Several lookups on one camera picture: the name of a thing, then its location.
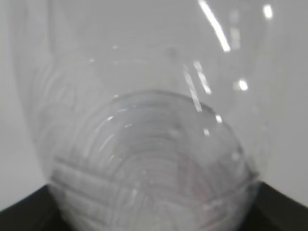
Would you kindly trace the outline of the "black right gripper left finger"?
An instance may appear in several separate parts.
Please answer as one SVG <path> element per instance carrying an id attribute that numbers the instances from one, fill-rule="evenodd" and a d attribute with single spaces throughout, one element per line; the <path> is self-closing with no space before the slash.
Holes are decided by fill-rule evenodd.
<path id="1" fill-rule="evenodd" d="M 0 212 L 2 231 L 70 231 L 48 186 Z"/>

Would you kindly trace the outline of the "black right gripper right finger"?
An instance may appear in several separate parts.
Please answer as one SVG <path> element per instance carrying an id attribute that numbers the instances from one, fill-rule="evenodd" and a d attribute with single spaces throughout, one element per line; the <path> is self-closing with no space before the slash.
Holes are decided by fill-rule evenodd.
<path id="1" fill-rule="evenodd" d="M 243 231 L 308 231 L 308 208 L 262 183 Z"/>

